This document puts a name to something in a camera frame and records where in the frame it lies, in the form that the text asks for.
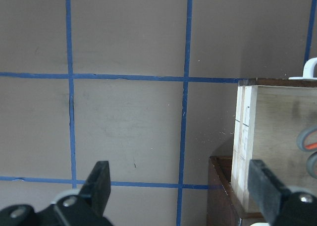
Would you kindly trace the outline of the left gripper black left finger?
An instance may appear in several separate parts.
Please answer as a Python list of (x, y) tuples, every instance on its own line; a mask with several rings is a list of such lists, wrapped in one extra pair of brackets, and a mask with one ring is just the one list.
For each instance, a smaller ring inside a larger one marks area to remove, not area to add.
[(97, 216), (104, 214), (111, 192), (108, 161), (98, 161), (90, 172), (79, 196), (92, 208)]

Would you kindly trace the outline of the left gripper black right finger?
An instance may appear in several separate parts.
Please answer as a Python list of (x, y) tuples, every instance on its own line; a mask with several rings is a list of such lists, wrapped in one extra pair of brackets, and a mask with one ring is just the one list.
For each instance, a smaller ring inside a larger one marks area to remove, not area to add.
[(248, 191), (269, 225), (274, 225), (291, 191), (262, 161), (249, 162)]

